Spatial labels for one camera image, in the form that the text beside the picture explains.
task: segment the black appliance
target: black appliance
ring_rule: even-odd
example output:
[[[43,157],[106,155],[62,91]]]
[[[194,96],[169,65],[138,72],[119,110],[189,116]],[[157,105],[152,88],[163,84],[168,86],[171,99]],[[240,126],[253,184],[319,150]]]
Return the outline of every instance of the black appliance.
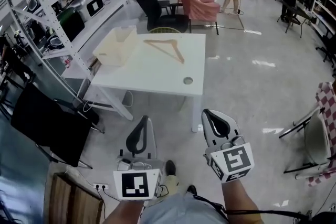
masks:
[[[67,8],[57,16],[57,19],[70,41],[73,41],[75,37],[77,37],[77,35],[85,28],[85,24],[81,16],[74,8]]]

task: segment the shoe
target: shoe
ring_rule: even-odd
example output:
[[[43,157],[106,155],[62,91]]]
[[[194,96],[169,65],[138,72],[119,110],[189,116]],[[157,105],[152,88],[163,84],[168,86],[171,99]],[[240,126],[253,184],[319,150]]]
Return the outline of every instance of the shoe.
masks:
[[[196,187],[194,185],[190,185],[187,189],[187,192],[191,193],[193,195],[197,195],[197,190],[196,190]]]
[[[33,73],[33,74],[30,76],[30,78],[29,78],[29,82],[32,82],[32,81],[35,79],[35,77],[36,77],[36,74]]]
[[[176,175],[176,166],[172,160],[166,162],[166,175],[168,176]]]

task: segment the jeans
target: jeans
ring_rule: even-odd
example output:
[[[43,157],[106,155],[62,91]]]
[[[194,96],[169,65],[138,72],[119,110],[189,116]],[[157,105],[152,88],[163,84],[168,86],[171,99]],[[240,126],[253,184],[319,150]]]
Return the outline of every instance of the jeans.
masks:
[[[294,7],[295,3],[296,3],[296,0],[283,0],[283,1],[286,2],[291,7]],[[291,17],[292,12],[290,10],[288,10],[285,5],[282,5],[281,18],[284,19],[285,15],[287,15],[287,17]]]

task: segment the electrical outlet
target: electrical outlet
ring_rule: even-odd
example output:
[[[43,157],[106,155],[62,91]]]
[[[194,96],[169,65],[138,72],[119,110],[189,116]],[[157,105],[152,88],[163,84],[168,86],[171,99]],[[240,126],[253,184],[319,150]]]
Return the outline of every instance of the electrical outlet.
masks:
[[[101,183],[93,183],[92,186],[97,189],[98,186],[98,191],[103,190],[103,186],[105,186],[104,190],[109,189],[109,185],[108,184],[101,184]]]

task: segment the table leg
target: table leg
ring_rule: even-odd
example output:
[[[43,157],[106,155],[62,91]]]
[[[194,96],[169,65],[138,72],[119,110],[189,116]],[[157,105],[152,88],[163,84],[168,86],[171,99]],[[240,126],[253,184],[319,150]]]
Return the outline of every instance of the table leg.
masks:
[[[202,95],[193,96],[193,122],[192,131],[198,131],[198,125],[201,123]]]
[[[133,115],[124,107],[124,105],[120,102],[120,100],[109,94],[103,87],[98,87],[102,94],[109,100],[110,105],[123,117],[128,119],[129,121],[133,121]]]

